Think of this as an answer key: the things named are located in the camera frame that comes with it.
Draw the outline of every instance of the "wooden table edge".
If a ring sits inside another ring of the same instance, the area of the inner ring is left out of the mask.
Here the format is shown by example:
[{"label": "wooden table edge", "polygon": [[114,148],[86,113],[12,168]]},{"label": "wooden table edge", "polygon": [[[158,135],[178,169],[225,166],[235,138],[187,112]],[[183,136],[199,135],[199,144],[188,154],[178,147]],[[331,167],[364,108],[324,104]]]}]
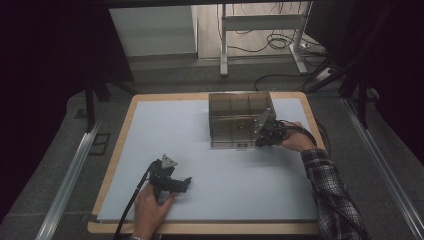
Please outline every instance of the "wooden table edge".
[{"label": "wooden table edge", "polygon": [[[210,93],[172,93],[172,94],[139,94],[135,95],[131,104],[128,108],[127,115],[121,128],[118,140],[115,145],[115,149],[112,153],[112,157],[103,179],[102,186],[97,196],[96,202],[93,207],[92,215],[96,216],[100,212],[100,208],[109,190],[110,183],[112,182],[115,174],[116,167],[118,165],[123,145],[128,134],[129,127],[131,125],[134,111],[137,107],[137,103],[140,101],[179,101],[179,100],[208,100]],[[318,131],[317,124],[313,117],[312,109],[310,108],[309,102],[306,95],[301,92],[270,92],[272,99],[283,99],[283,98],[298,98],[301,101],[303,110],[311,128],[311,133],[317,141],[319,148],[325,149],[321,135]],[[117,227],[117,223],[103,224],[96,222],[89,222],[87,229],[91,233],[114,233]],[[167,223],[162,224],[158,229],[157,233],[160,234],[201,234],[197,233],[198,230],[191,230],[192,228],[202,227],[201,231],[203,234],[248,234],[249,229],[255,229],[252,234],[318,234],[317,223]],[[228,230],[226,233],[220,233],[220,230]],[[131,233],[134,229],[134,224],[124,224],[122,227],[122,233]]]}]

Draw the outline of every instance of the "white wall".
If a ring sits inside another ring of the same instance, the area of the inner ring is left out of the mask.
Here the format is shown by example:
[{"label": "white wall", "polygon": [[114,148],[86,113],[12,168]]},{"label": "white wall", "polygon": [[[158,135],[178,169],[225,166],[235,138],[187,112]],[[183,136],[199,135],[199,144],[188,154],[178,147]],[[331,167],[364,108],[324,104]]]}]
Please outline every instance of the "white wall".
[{"label": "white wall", "polygon": [[110,9],[127,56],[197,52],[195,6]]}]

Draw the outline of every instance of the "transparent plastic box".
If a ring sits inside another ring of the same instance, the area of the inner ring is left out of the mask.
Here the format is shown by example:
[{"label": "transparent plastic box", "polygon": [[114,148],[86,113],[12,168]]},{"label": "transparent plastic box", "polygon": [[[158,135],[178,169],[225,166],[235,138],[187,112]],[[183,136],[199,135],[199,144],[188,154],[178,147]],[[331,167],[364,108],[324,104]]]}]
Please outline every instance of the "transparent plastic box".
[{"label": "transparent plastic box", "polygon": [[254,119],[268,108],[275,111],[269,92],[209,94],[209,128],[213,148],[255,146],[259,134]]}]

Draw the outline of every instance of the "metal frame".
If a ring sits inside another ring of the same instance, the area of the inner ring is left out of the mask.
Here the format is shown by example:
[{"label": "metal frame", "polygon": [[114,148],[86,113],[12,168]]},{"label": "metal frame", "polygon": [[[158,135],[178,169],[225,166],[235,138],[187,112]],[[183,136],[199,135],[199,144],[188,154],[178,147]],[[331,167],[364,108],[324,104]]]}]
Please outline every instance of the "metal frame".
[{"label": "metal frame", "polygon": [[84,166],[85,159],[90,150],[91,144],[93,143],[94,137],[96,136],[97,130],[102,122],[102,117],[105,112],[105,107],[102,106],[98,115],[97,121],[94,123],[93,128],[90,132],[84,134],[80,145],[78,146],[77,152],[72,159],[71,165],[66,172],[63,182],[54,198],[52,205],[44,219],[43,224],[37,234],[36,240],[48,240],[51,239],[56,231],[59,220],[62,217],[63,211],[65,210],[66,204],[68,203],[69,197],[71,196],[72,190],[74,189],[75,183],[81,172],[82,166]]},{"label": "metal frame", "polygon": [[357,113],[352,101],[347,98],[342,98],[341,101],[415,238],[424,239],[424,224],[411,199],[403,190],[369,131],[362,126],[356,117]]},{"label": "metal frame", "polygon": [[227,31],[247,31],[247,30],[275,30],[275,29],[296,29],[294,44],[290,45],[290,52],[296,62],[300,74],[308,71],[299,54],[300,41],[306,26],[312,2],[307,2],[307,6],[302,14],[288,15],[255,15],[255,16],[227,16],[226,4],[222,4],[222,28],[221,28],[221,76],[228,75],[228,51],[227,51]]}]

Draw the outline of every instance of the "dark background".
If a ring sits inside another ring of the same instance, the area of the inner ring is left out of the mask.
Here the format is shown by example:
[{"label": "dark background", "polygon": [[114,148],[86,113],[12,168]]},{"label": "dark background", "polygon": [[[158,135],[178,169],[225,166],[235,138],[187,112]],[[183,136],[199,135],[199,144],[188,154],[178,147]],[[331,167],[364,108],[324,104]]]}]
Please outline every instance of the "dark background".
[{"label": "dark background", "polygon": [[[366,21],[370,13],[362,7],[352,8],[343,39]],[[420,1],[398,3],[365,63],[369,85],[380,95],[378,110],[421,162],[423,10]],[[3,218],[59,129],[67,100],[89,79],[102,81],[100,75],[133,79],[109,12],[100,5],[2,1],[0,24]]]}]

